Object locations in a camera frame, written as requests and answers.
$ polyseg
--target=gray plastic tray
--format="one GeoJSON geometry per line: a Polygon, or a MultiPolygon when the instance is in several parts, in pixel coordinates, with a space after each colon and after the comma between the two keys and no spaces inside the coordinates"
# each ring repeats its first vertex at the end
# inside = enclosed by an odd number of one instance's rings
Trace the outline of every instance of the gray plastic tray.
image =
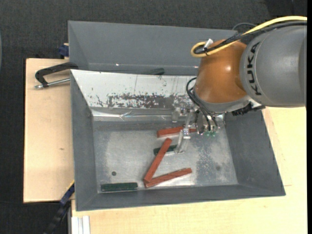
{"type": "Polygon", "coordinates": [[[192,174],[149,189],[143,186],[144,175],[155,157],[153,149],[164,141],[164,138],[156,138],[156,131],[181,125],[184,119],[175,124],[171,122],[171,112],[175,106],[190,103],[185,94],[185,84],[190,76],[186,75],[197,73],[198,59],[190,58],[189,50],[198,40],[214,38],[214,33],[218,35],[215,39],[221,39],[233,32],[70,23],[71,61],[84,69],[137,74],[163,67],[165,74],[171,75],[157,77],[72,71],[78,211],[285,194],[261,112],[235,118],[227,115],[226,127],[215,137],[193,135],[188,151],[165,156],[155,176],[186,167],[192,168],[192,174]],[[200,32],[195,40],[194,32],[200,32]],[[171,45],[173,42],[183,46],[180,51],[171,45]],[[157,50],[157,54],[146,56],[149,58],[141,58],[140,53],[147,47],[143,43],[162,48],[157,50]],[[122,45],[130,47],[129,44],[132,46],[131,55],[111,51],[120,49],[122,45]],[[176,55],[175,58],[170,57],[170,51],[176,55]],[[147,100],[142,95],[152,98],[148,100],[148,106],[144,104],[147,100]],[[137,182],[138,190],[100,191],[101,184],[118,182],[137,182]]]}

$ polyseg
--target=wooden table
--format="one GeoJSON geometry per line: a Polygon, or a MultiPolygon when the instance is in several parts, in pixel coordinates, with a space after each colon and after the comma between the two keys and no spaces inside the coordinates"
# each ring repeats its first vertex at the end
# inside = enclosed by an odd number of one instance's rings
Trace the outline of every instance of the wooden table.
{"type": "MultiPolygon", "coordinates": [[[[33,88],[36,70],[66,61],[26,63],[25,203],[59,200],[74,178],[69,83],[33,88]]],[[[72,216],[89,215],[91,234],[307,233],[306,109],[266,108],[263,114],[286,196],[88,212],[76,212],[72,200],[72,216]]]]}

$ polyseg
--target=black carpet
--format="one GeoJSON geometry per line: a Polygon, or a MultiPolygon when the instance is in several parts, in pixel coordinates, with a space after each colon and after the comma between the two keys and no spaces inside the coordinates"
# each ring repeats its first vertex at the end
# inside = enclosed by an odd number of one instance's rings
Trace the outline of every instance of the black carpet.
{"type": "MultiPolygon", "coordinates": [[[[68,41],[68,20],[231,29],[239,22],[307,13],[307,0],[274,1],[0,0],[0,233],[40,234],[58,208],[22,204],[23,59],[59,58],[58,47],[68,41]]],[[[66,223],[56,233],[66,233],[66,223]]]]}

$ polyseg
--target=red stick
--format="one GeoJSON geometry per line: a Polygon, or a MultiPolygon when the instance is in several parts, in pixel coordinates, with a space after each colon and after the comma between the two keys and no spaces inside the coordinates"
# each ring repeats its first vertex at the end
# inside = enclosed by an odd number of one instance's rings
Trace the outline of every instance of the red stick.
{"type": "Polygon", "coordinates": [[[144,186],[146,188],[152,187],[152,186],[158,185],[162,182],[168,181],[170,179],[174,179],[176,177],[181,177],[181,176],[190,174],[191,172],[192,172],[191,168],[184,168],[182,170],[178,170],[178,171],[175,171],[172,173],[168,173],[168,174],[153,178],[149,183],[144,183],[144,186]]]}
{"type": "Polygon", "coordinates": [[[162,144],[158,154],[156,155],[152,165],[150,166],[150,169],[147,171],[147,174],[144,177],[145,183],[149,183],[152,180],[153,175],[155,174],[159,164],[161,163],[161,161],[164,158],[167,150],[169,149],[171,142],[172,142],[172,140],[170,138],[166,138],[166,140],[162,144]]]}
{"type": "MultiPolygon", "coordinates": [[[[180,131],[183,130],[183,127],[174,127],[174,128],[165,128],[157,131],[157,138],[178,135],[180,131]]],[[[196,129],[190,128],[190,133],[195,132],[196,129]]]]}

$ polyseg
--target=yellow cable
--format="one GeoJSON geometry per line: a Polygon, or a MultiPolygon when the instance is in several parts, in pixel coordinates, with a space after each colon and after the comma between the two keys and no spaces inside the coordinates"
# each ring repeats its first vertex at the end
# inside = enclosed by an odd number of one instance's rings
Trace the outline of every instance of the yellow cable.
{"type": "MultiPolygon", "coordinates": [[[[270,25],[275,24],[275,23],[278,23],[278,22],[291,21],[291,20],[307,21],[308,18],[307,18],[307,17],[301,17],[301,16],[289,16],[289,17],[276,18],[276,19],[273,19],[273,20],[264,22],[264,23],[262,23],[262,24],[260,24],[260,25],[258,25],[258,26],[256,26],[256,27],[252,28],[252,29],[249,30],[249,31],[246,31],[243,35],[248,34],[248,33],[251,33],[251,32],[253,32],[253,31],[256,31],[256,30],[259,30],[259,29],[263,29],[263,28],[265,28],[265,27],[267,27],[267,26],[270,26],[270,25]]],[[[220,50],[222,50],[222,49],[224,49],[224,48],[226,48],[226,47],[229,47],[230,45],[232,45],[233,43],[235,43],[235,42],[237,42],[237,41],[238,41],[238,40],[233,41],[233,42],[230,42],[230,43],[228,43],[228,44],[226,44],[226,45],[224,45],[224,46],[222,46],[222,47],[219,47],[219,48],[214,49],[214,50],[212,50],[212,51],[209,51],[209,52],[207,52],[207,53],[195,54],[195,53],[194,53],[194,49],[197,48],[198,46],[204,45],[204,44],[206,43],[205,41],[202,41],[202,42],[199,42],[199,43],[195,44],[195,45],[192,47],[192,49],[191,49],[191,55],[192,55],[193,57],[196,57],[196,58],[209,56],[209,55],[212,55],[212,54],[214,54],[214,53],[216,53],[216,52],[218,52],[218,51],[220,51],[220,50]]]]}

